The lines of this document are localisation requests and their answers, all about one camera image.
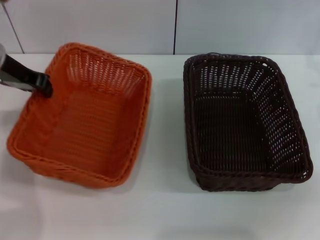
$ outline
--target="white table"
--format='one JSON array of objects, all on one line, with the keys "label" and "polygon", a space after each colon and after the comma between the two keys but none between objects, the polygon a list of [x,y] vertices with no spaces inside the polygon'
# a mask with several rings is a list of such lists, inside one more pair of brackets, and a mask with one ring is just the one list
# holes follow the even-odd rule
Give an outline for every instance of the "white table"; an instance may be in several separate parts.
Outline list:
[{"label": "white table", "polygon": [[[53,55],[16,54],[44,71]],[[319,240],[320,56],[271,55],[284,75],[314,164],[303,184],[268,192],[202,191],[188,169],[183,65],[188,56],[123,55],[153,77],[148,124],[124,185],[104,190],[33,174],[6,149],[29,93],[0,86],[1,240]]]}]

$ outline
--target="rectangular basket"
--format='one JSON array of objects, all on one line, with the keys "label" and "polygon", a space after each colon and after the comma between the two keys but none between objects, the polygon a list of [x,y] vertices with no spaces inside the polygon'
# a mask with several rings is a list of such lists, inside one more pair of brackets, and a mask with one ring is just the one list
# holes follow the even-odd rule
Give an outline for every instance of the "rectangular basket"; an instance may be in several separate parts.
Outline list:
[{"label": "rectangular basket", "polygon": [[46,69],[51,98],[34,92],[7,148],[34,172],[106,188],[133,168],[145,129],[151,74],[98,48],[69,43]]},{"label": "rectangular basket", "polygon": [[184,65],[187,151],[207,191],[265,191],[313,173],[298,112],[278,65],[208,53]]}]

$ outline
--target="basket rim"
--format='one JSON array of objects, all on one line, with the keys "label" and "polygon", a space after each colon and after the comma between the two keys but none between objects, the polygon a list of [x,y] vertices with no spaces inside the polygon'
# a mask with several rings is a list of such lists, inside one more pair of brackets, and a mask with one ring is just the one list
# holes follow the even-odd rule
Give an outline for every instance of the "basket rim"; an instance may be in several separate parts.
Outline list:
[{"label": "basket rim", "polygon": [[108,183],[110,187],[115,187],[123,182],[126,181],[127,177],[129,176],[130,171],[132,170],[132,167],[136,161],[136,158],[138,156],[139,148],[142,142],[143,134],[145,131],[145,125],[146,121],[148,118],[148,110],[149,110],[149,103],[150,103],[150,94],[151,94],[151,85],[152,85],[152,76],[149,70],[142,66],[139,63],[115,56],[111,53],[105,52],[97,47],[93,46],[88,46],[85,44],[77,43],[77,42],[71,42],[67,43],[63,46],[61,46],[58,50],[58,52],[55,54],[53,57],[51,63],[49,66],[46,68],[45,73],[50,75],[54,70],[57,64],[60,61],[63,61],[65,56],[68,56],[72,51],[74,50],[81,50],[84,52],[88,52],[91,55],[96,55],[100,56],[104,59],[113,61],[113,62],[119,62],[123,65],[128,65],[131,66],[138,71],[141,71],[142,74],[144,75],[145,78],[145,83],[144,83],[144,91],[143,91],[143,103],[141,105],[141,110],[140,110],[140,118],[138,121],[138,131],[136,131],[136,135],[134,137],[134,141],[130,147],[129,151],[129,158],[126,161],[124,168],[122,169],[121,173],[119,176],[116,178],[110,178],[107,176],[104,176],[102,174],[94,173],[91,171],[83,170],[75,166],[70,166],[67,165],[63,162],[56,161],[53,159],[49,159],[46,157],[41,157],[41,156],[36,156],[33,154],[30,154],[26,151],[23,151],[17,147],[17,139],[20,137],[20,130],[26,127],[26,119],[29,116],[29,113],[32,112],[34,103],[38,98],[43,98],[40,93],[38,92],[33,92],[30,98],[27,100],[24,108],[22,109],[22,112],[20,114],[20,117],[13,127],[8,139],[7,139],[7,149],[10,152],[10,154],[17,158],[18,160],[24,162],[24,163],[30,163],[30,164],[37,164],[39,162],[45,162],[46,164],[50,166],[55,166],[55,167],[63,167],[66,170],[74,171],[77,173],[81,173],[83,175],[86,175],[89,178],[94,179],[95,182],[100,182],[100,183]]},{"label": "basket rim", "polygon": [[[297,132],[297,138],[299,140],[302,152],[305,168],[304,173],[277,173],[277,172],[250,172],[250,171],[226,171],[226,170],[212,170],[200,164],[200,156],[197,150],[197,134],[196,134],[196,125],[195,125],[195,113],[193,109],[193,96],[190,94],[192,89],[192,66],[194,63],[199,61],[198,64],[203,64],[204,61],[223,61],[223,62],[255,62],[259,61],[261,64],[267,64],[276,71],[277,78],[279,78],[281,91],[284,93],[285,101],[288,104],[289,114],[293,120],[294,128]],[[184,63],[183,69],[183,84],[184,84],[184,107],[185,107],[185,130],[187,135],[187,144],[191,147],[191,150],[188,151],[191,154],[189,159],[191,168],[194,172],[206,175],[208,177],[225,177],[225,178],[248,178],[263,177],[269,180],[278,179],[282,183],[303,183],[309,180],[313,174],[313,163],[310,157],[309,145],[306,138],[305,131],[302,127],[298,111],[294,104],[293,98],[291,96],[290,90],[284,74],[279,68],[278,64],[271,60],[270,58],[254,55],[238,55],[238,54],[221,54],[216,52],[210,52],[206,54],[199,54],[192,57],[189,57]]]}]

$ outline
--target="orange woven basket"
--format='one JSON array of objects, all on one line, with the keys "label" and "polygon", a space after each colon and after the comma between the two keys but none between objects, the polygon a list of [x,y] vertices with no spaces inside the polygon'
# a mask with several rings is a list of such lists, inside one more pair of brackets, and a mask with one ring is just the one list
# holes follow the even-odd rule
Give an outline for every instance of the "orange woven basket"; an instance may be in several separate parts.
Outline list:
[{"label": "orange woven basket", "polygon": [[35,173],[91,188],[126,181],[145,129],[151,74],[79,43],[62,46],[46,69],[53,96],[34,92],[7,148]]}]

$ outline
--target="white wall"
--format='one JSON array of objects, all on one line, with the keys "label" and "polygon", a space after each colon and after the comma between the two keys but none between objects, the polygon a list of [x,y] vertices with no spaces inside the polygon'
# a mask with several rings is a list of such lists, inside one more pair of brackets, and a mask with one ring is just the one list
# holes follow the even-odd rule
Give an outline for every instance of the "white wall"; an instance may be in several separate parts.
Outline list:
[{"label": "white wall", "polygon": [[8,53],[22,53],[8,16],[0,3],[0,43]]},{"label": "white wall", "polygon": [[116,54],[173,54],[175,0],[11,0],[26,53],[81,42]]},{"label": "white wall", "polygon": [[320,54],[320,0],[179,0],[176,54]]}]

